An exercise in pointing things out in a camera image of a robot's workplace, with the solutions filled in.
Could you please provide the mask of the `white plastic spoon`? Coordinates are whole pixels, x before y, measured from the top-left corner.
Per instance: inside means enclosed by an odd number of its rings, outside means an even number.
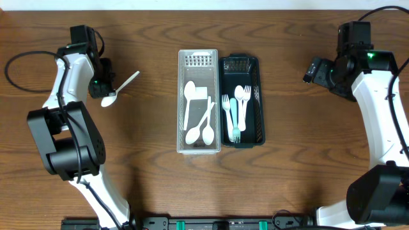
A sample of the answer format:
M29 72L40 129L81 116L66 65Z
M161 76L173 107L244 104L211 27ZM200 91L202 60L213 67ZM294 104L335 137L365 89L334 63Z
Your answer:
M205 128L203 129L203 134L202 134L203 141L207 146L211 145L211 143L214 140L214 131L213 131L213 128L210 126L211 110L212 110L212 100L211 100L211 96L208 96L207 111L206 111L207 124Z
M243 114L244 89L240 85L235 88L235 98L238 102L238 128L241 132L243 132L246 129L245 118Z
M185 143L186 144L193 144L194 142L196 142L199 139L199 136L200 136L200 133L201 133L200 128L201 128L201 125L206 120L206 118L207 118L207 111L204 113L204 115L201 118L199 124L197 126L191 128L187 132L187 134L185 136Z
M140 74L140 71L136 71L118 89L115 90L115 93L113 95L103 97L103 99L101 101L101 106L102 107L108 107L108 106L112 105L115 102L115 100L117 99L119 92L125 86L127 86L129 83L131 83L139 74Z

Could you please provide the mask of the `white plastic fork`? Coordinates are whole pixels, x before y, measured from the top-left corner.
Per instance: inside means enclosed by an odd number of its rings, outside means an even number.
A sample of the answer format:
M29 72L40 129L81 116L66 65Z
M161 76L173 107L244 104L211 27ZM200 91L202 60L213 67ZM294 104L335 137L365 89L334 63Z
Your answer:
M228 138L230 142L233 142L233 122L231 119L230 113L230 102L228 95L222 95L222 108L226 113L226 121L227 121L227 128L228 128Z
M243 96L243 116L246 118L247 113L247 103L251 98L251 87L245 86L244 87L244 96Z

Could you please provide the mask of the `white plastic spoon bowl up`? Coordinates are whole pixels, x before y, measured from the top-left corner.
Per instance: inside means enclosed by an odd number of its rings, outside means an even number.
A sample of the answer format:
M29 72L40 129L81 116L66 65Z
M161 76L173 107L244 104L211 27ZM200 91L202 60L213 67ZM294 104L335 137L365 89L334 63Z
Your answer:
M183 129L187 129L188 120L189 120L189 109L190 109L190 101L192 100L193 96L196 93L196 86L193 81L188 81L185 85L184 89L184 96L187 100L186 108L185 108L185 116L184 116L184 124Z

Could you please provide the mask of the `mint green plastic fork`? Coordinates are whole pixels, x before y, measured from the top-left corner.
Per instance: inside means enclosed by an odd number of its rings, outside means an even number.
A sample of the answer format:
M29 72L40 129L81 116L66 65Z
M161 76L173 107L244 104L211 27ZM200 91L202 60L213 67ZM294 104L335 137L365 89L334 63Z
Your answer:
M231 116L233 120L233 142L240 143L241 131L238 127L238 102L235 98L230 99Z

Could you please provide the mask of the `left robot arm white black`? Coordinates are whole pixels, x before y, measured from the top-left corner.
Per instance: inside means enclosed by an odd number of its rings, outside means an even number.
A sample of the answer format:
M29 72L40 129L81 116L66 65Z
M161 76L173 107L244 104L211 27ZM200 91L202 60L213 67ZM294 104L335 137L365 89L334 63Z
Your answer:
M111 61L102 57L93 28L71 27L70 36L70 44L55 54L58 72L50 97L29 112L27 123L46 170L83 194L98 228L132 229L129 204L107 175L105 144L86 108L88 96L114 94Z

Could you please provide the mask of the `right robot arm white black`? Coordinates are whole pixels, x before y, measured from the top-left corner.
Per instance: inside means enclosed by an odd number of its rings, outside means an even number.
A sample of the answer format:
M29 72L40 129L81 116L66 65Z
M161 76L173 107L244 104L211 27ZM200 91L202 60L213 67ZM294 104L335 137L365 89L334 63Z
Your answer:
M339 26L337 57L315 57L303 81L359 105L369 145L369 170L346 199L316 210L314 223L341 229L408 224L408 122L392 52L375 50L369 22Z

